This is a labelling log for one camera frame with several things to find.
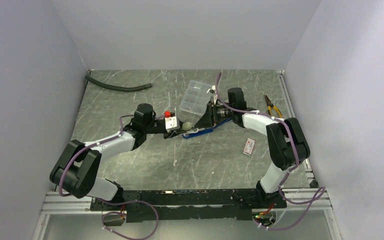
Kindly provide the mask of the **blue black stapler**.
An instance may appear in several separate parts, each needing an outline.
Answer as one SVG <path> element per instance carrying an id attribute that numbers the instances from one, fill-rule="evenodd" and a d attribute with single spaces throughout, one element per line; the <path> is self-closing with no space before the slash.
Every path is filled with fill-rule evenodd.
<path id="1" fill-rule="evenodd" d="M 215 129 L 217 129 L 218 127 L 222 126 L 225 123 L 230 122 L 231 120 L 232 120 L 231 118 L 227 118 L 227 119 L 221 121 L 220 123 L 218 123 L 217 125 L 215 125 L 213 127 L 210 127 L 210 128 L 199 128 L 198 130 L 190 130 L 190 131 L 184 133 L 182 135 L 182 138 L 183 139 L 191 139 L 191 138 L 194 138 L 194 137 L 199 137 L 199 136 L 202 136 L 202 135 L 210 134 Z"/>

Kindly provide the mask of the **small beige white stapler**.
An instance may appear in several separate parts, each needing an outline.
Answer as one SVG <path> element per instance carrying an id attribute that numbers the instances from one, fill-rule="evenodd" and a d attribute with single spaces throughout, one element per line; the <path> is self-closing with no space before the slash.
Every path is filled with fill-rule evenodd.
<path id="1" fill-rule="evenodd" d="M 181 134 L 184 134 L 187 131 L 190 131 L 192 128 L 193 128 L 193 124 L 191 122 L 182 122 L 180 125 L 179 132 Z"/>

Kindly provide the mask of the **red white staples box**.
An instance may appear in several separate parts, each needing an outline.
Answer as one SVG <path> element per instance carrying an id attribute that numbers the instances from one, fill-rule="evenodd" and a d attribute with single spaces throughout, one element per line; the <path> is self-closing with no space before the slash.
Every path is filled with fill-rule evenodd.
<path id="1" fill-rule="evenodd" d="M 255 140 L 248 138 L 242 153 L 244 155 L 251 156 L 254 150 L 254 146 L 255 146 Z"/>

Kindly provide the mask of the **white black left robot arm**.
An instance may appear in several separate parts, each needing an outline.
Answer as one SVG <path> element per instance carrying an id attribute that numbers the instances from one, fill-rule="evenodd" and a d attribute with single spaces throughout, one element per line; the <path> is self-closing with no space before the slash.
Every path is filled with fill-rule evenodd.
<path id="1" fill-rule="evenodd" d="M 88 142 L 71 140 L 66 145 L 49 176 L 60 196 L 93 197 L 103 201 L 110 210 L 119 209 L 124 201 L 124 189 L 115 181 L 98 177 L 100 164 L 136 150 L 149 135 L 161 134 L 169 139 L 192 127 L 170 111 L 157 117 L 148 103 L 139 104 L 129 118 L 129 123 L 121 123 L 120 129 L 110 136 Z"/>

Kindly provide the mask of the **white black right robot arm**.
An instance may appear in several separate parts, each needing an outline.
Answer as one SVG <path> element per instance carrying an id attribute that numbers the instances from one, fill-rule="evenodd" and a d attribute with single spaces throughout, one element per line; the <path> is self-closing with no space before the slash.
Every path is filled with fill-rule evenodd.
<path id="1" fill-rule="evenodd" d="M 255 202 L 262 208 L 273 203 L 277 192 L 294 167 L 299 166 L 310 154 L 310 147 L 295 117 L 276 118 L 249 108 L 241 88 L 227 91 L 228 101 L 211 100 L 193 130 L 203 132 L 213 129 L 225 120 L 232 120 L 241 128 L 254 130 L 267 138 L 271 164 L 257 183 Z"/>

